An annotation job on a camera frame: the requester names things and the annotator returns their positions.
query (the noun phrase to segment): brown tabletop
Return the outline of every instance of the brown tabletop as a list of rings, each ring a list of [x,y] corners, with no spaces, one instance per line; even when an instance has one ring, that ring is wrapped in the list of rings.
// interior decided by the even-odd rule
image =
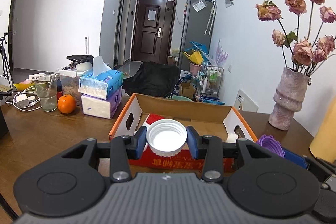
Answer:
[[[83,139],[94,137],[98,142],[107,142],[112,125],[128,98],[123,97],[112,120],[86,116],[80,108],[72,114],[63,115],[58,111],[46,113],[41,109],[23,113],[13,106],[1,106],[10,133],[0,138],[0,193],[16,213],[21,214],[13,196],[13,184],[16,178],[24,171]],[[273,135],[284,148],[299,155],[311,156],[308,147],[313,137],[297,121],[293,121],[286,132],[275,129],[267,122],[269,114],[244,111],[241,114],[258,138],[263,134]],[[99,171],[108,176],[108,160],[100,161]],[[138,166],[131,166],[131,171],[132,175],[136,172],[164,172]],[[190,172],[190,170],[174,170],[174,172]],[[1,208],[0,223],[11,223]]]

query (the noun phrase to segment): blue tissue pack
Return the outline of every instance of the blue tissue pack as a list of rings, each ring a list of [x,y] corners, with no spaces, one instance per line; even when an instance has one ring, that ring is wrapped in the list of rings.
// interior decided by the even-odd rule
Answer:
[[[96,98],[107,100],[118,88],[123,85],[124,74],[118,70],[102,72],[93,77],[92,70],[88,71],[79,79],[78,91]]]

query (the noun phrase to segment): gray refrigerator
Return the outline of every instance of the gray refrigerator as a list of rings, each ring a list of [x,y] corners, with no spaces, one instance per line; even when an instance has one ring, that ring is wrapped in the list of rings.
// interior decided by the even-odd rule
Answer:
[[[182,70],[189,71],[190,64],[189,59],[182,53],[185,49],[191,48],[193,45],[190,41],[198,42],[206,45],[208,52],[211,42],[212,30],[210,36],[208,36],[210,25],[206,35],[204,35],[205,29],[208,24],[208,20],[211,13],[212,3],[206,1],[206,7],[196,12],[192,4],[199,0],[187,0],[186,14],[184,17],[184,24],[182,29],[182,38],[180,45],[180,53],[178,57],[178,66]]]

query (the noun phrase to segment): yellow bottle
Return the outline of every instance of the yellow bottle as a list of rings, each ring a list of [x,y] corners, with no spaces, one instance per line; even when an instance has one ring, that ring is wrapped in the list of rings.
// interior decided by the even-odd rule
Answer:
[[[336,159],[336,97],[332,100],[315,138],[311,142],[310,152],[330,163]]]

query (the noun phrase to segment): orange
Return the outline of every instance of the orange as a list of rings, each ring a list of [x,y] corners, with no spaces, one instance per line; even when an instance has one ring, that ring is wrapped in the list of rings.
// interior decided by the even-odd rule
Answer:
[[[76,100],[71,95],[63,95],[57,102],[57,108],[64,114],[69,114],[76,109]]]

